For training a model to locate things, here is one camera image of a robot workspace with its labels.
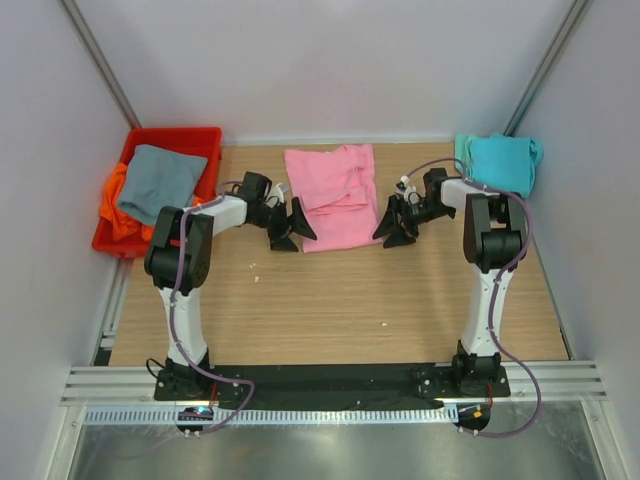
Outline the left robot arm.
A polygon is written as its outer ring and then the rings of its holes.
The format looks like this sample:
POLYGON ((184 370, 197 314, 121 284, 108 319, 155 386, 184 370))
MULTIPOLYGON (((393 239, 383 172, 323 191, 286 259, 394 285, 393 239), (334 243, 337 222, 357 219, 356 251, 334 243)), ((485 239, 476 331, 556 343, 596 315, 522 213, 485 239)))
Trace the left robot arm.
POLYGON ((265 175, 247 172, 215 199, 193 207, 162 208, 144 269, 164 305, 169 333, 167 358, 154 374, 157 400, 204 398, 222 378, 212 372, 201 320, 201 289, 210 271, 213 238, 245 224, 266 231, 273 251, 296 252, 293 233, 317 234, 299 198, 265 175))

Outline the pink t shirt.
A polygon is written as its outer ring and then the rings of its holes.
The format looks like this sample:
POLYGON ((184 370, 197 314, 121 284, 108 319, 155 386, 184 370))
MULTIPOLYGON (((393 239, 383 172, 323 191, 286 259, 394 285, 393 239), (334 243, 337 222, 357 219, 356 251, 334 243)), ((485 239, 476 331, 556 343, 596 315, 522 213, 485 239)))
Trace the pink t shirt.
POLYGON ((330 152, 288 149, 286 172, 294 196, 315 232, 305 253, 375 244, 379 225, 373 146, 343 145, 330 152))

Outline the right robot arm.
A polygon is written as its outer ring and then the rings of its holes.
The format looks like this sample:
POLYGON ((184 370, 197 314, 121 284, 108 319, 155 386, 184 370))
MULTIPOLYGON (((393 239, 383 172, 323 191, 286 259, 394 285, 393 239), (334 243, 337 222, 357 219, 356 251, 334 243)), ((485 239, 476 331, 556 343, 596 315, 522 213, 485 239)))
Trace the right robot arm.
POLYGON ((419 391, 426 398, 507 396, 500 331, 510 282, 530 244, 522 201, 515 194, 451 177, 444 168, 428 170, 423 182, 419 193, 407 176, 401 177, 373 237, 386 249, 411 245, 422 224, 463 215, 462 248, 472 288, 468 320, 451 363, 420 369, 419 391))

